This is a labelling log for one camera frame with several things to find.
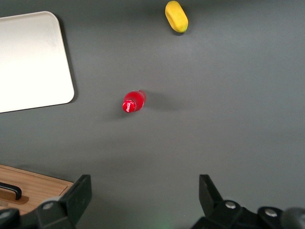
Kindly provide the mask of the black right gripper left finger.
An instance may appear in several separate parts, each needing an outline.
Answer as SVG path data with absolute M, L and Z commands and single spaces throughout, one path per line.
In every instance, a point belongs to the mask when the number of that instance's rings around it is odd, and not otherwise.
M 92 199 L 90 175 L 81 175 L 58 200 L 42 203 L 37 209 L 39 229 L 74 229 Z

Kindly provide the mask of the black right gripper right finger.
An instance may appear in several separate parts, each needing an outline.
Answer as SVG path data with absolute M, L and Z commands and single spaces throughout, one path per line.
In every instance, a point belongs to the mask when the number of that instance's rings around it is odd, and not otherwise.
M 257 216 L 232 200 L 224 200 L 209 175 L 199 176 L 201 229 L 257 229 Z

